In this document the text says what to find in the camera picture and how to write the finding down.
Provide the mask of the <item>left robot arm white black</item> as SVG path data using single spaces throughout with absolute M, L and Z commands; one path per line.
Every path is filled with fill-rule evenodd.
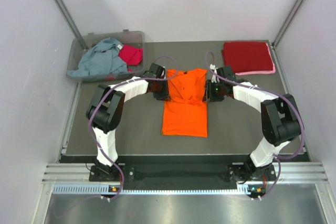
M 97 145 L 97 157 L 90 169 L 91 182 L 122 179 L 117 164 L 116 129 L 124 104 L 143 94 L 152 93 L 159 101 L 169 101 L 166 69 L 155 63 L 140 77 L 132 77 L 114 85 L 98 85 L 86 111 L 89 133 Z

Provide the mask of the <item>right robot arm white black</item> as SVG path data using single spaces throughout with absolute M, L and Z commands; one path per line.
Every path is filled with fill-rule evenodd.
M 212 78 L 206 81 L 205 102 L 219 102 L 226 97 L 242 102 L 261 115 L 263 137 L 248 155 L 242 167 L 231 172 L 239 184 L 256 180 L 264 174 L 275 158 L 282 158 L 280 151 L 291 141 L 303 136 L 304 126 L 296 101 L 290 94 L 279 95 L 237 79 L 230 66 L 209 66 Z

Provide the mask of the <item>orange t shirt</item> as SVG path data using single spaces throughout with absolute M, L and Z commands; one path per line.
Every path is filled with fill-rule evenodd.
M 168 70 L 170 101 L 164 102 L 162 134 L 166 136 L 208 137 L 205 94 L 207 71 Z

